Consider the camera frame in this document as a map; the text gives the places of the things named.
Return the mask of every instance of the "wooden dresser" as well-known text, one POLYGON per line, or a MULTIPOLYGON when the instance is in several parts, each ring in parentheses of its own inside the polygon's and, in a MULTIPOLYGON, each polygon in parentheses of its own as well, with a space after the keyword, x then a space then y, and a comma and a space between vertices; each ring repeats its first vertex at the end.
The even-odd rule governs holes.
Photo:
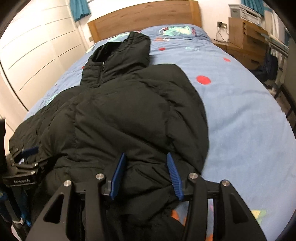
POLYGON ((261 33, 268 35, 263 28, 247 20, 229 18, 229 42, 212 41, 247 69, 256 69, 263 65, 268 45, 261 33))

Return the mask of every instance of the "bed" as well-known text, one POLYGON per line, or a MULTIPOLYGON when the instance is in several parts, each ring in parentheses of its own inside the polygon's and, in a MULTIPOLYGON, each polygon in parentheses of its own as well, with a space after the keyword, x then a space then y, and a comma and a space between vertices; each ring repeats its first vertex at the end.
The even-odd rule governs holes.
MULTIPOLYGON (((268 241, 284 230, 296 209, 296 140, 286 116, 263 85, 202 30, 197 1, 158 1, 124 8, 88 23, 96 42, 28 112, 47 105, 62 90, 80 84, 94 50, 123 41, 129 31, 151 39, 151 64, 177 64, 201 96, 210 148, 203 178, 228 179, 256 217, 268 241)), ((184 222, 188 203, 176 209, 184 222)), ((207 239, 212 239, 209 200, 207 239)))

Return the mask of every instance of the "teal curtain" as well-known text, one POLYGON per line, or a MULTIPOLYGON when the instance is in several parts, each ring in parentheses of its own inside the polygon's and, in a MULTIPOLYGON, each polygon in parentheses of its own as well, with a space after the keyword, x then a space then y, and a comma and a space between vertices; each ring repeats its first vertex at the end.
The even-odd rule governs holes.
POLYGON ((262 0, 241 0, 242 4, 246 5, 249 8, 252 8, 257 13, 264 16, 264 6, 262 0))
POLYGON ((75 22, 91 14, 86 0, 70 0, 70 9, 75 22))

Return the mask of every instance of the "jacket hood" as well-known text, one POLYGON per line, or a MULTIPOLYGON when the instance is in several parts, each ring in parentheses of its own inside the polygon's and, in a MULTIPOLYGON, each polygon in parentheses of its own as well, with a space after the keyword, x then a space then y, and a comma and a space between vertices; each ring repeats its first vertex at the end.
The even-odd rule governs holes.
POLYGON ((149 66, 150 38, 131 32, 123 42, 108 42, 86 63, 80 85, 91 88, 149 66))

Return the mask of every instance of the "jacket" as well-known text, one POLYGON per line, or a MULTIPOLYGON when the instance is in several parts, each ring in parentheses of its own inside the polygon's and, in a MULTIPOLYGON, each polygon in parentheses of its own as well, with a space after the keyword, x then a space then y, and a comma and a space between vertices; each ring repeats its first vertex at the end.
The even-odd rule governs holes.
POLYGON ((206 114, 184 72, 174 64, 149 66, 149 51, 149 37, 136 32, 99 47, 84 67, 80 86, 61 92, 17 128, 9 149, 38 146, 39 153, 27 162, 49 162, 32 193, 33 221, 65 180, 90 180, 125 152, 126 172, 107 212, 116 239, 181 235, 183 226, 170 217, 179 202, 166 155, 173 152, 202 172, 206 114), (167 231, 164 236, 160 227, 167 231))

